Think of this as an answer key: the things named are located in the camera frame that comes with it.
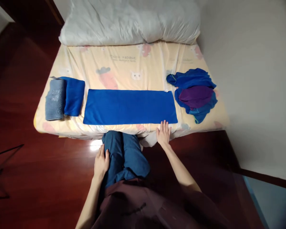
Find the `white pillow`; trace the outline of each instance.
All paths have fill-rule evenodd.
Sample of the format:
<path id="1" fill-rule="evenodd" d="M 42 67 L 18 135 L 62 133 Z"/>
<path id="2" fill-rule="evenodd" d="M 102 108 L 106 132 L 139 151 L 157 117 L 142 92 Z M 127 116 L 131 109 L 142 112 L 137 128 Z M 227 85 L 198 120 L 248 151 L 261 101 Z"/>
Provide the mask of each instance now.
<path id="1" fill-rule="evenodd" d="M 68 46 L 193 44 L 199 26 L 194 0 L 72 0 L 59 40 Z"/>

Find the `person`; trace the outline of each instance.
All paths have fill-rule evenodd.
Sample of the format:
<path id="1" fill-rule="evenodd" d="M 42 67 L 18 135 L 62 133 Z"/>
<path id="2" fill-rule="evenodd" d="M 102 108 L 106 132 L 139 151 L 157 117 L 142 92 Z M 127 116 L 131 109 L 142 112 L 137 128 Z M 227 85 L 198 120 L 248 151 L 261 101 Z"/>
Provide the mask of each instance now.
<path id="1" fill-rule="evenodd" d="M 171 148 L 170 133 L 171 128 L 164 120 L 156 129 L 157 141 L 165 151 L 191 208 L 185 211 L 147 188 L 144 178 L 150 167 L 137 136 L 109 131 L 96 155 L 94 176 L 76 229 L 230 228 L 227 219 L 201 192 Z"/>

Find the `jeans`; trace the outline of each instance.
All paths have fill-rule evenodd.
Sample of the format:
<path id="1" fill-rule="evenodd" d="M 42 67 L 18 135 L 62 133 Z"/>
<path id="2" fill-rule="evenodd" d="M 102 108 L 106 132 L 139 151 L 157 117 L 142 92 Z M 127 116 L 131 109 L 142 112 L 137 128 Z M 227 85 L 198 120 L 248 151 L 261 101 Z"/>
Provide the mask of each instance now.
<path id="1" fill-rule="evenodd" d="M 143 156 L 139 140 L 136 135 L 109 131 L 102 137 L 105 153 L 109 149 L 110 165 L 105 174 L 103 185 L 105 188 L 120 180 L 145 178 L 150 166 Z"/>

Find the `yellow bed sheet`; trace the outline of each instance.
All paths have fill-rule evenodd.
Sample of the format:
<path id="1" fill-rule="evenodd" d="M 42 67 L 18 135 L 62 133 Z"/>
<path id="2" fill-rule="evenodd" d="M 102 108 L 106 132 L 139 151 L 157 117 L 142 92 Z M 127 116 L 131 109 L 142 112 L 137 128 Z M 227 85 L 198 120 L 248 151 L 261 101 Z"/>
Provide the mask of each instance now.
<path id="1" fill-rule="evenodd" d="M 45 120 L 45 97 L 52 80 L 49 78 L 35 114 L 34 126 L 41 133 L 89 140 L 100 139 L 109 130 L 116 130 L 138 134 L 139 137 L 149 136 L 146 138 L 145 146 L 152 146 L 156 141 L 155 130 L 158 124 L 105 126 L 83 124 L 88 89 L 169 90 L 174 93 L 176 88 L 166 82 L 166 76 L 170 73 L 186 72 L 191 68 L 201 68 L 209 72 L 197 44 L 183 45 L 160 41 L 127 46 L 61 45 L 50 76 L 67 76 L 85 81 L 81 114 L 78 117 L 67 116 L 59 121 Z M 175 101 L 178 123 L 170 124 L 172 138 L 193 132 L 223 129 L 229 124 L 218 88 L 215 92 L 218 103 L 200 124 L 196 124 L 193 115 L 187 114 Z"/>

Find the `purple cloth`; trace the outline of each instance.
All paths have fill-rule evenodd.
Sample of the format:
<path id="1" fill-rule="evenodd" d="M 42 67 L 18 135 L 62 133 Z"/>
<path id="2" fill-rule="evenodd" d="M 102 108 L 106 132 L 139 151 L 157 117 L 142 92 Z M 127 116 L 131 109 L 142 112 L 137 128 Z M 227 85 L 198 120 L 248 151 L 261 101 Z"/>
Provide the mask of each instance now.
<path id="1" fill-rule="evenodd" d="M 193 86 L 183 89 L 179 99 L 193 110 L 207 104 L 211 100 L 213 92 L 213 89 L 207 86 Z"/>

